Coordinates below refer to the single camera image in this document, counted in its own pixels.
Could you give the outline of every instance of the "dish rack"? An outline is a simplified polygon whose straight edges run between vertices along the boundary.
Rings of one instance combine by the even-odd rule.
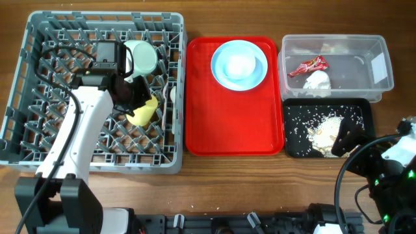
[[[33,12],[25,29],[0,132],[0,164],[36,171],[65,116],[69,96],[41,82],[33,72],[39,54],[57,45],[76,46],[94,54],[98,40],[145,40],[155,47],[159,58],[157,69],[146,80],[159,106],[144,127],[130,124],[125,116],[110,114],[99,134],[90,171],[125,174],[180,171],[187,33],[181,14],[161,12]],[[71,71],[88,64],[82,53],[60,49],[41,58],[39,72],[66,86]],[[165,85],[167,108],[163,124]],[[174,86],[175,110],[168,95]],[[172,111],[177,117],[174,134]]]

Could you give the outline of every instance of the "red wrapper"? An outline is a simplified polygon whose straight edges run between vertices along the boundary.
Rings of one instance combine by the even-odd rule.
[[[314,72],[314,71],[322,71],[326,68],[329,68],[330,65],[326,62],[325,58],[322,55],[318,55],[316,58],[303,62],[299,65],[299,67],[293,72],[287,74],[290,78],[294,77],[295,75],[307,73],[307,72]]]

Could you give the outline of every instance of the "wooden table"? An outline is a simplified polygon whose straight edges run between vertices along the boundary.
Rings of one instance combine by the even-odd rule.
[[[393,133],[398,121],[416,114],[415,1],[83,1],[3,0],[0,4],[0,113],[4,113],[28,15],[34,10],[179,12],[189,41],[199,36],[263,35],[278,48],[286,34],[379,34],[393,65],[395,88],[373,104],[378,135]],[[132,207],[138,214],[204,215],[302,211],[310,203],[333,203],[333,186],[344,159],[196,157],[185,150],[177,175],[92,173],[90,188],[105,207]],[[0,168],[0,233],[14,232],[21,217],[14,199],[20,173]],[[344,209],[356,210],[355,191],[365,179],[347,173]],[[359,201],[373,219],[375,204]],[[379,226],[365,225],[367,233]]]

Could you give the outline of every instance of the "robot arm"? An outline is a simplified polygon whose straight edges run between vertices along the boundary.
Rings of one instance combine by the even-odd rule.
[[[70,146],[62,160],[62,165],[54,175],[56,179],[64,179],[68,174],[83,179],[88,184],[88,174],[92,154],[96,148],[99,132],[112,112],[113,104],[109,91],[98,90],[98,87],[81,86],[72,91],[81,106],[81,116]],[[45,161],[39,166],[36,173],[46,178],[62,151],[64,141],[68,138],[72,122],[74,121],[75,107],[71,99],[62,127],[58,132],[55,143],[49,151]]]
[[[332,148],[341,156],[358,146],[347,159],[346,169],[367,178],[370,197],[375,201],[384,227],[380,234],[414,233],[416,230],[416,118],[403,119],[397,127],[396,140],[367,136],[361,126],[351,128],[345,121]]]

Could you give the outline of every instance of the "white bowl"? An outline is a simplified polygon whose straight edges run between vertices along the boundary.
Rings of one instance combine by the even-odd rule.
[[[222,44],[214,52],[211,71],[222,86],[234,91],[245,91],[256,87],[266,77],[267,58],[255,44],[233,40]]]

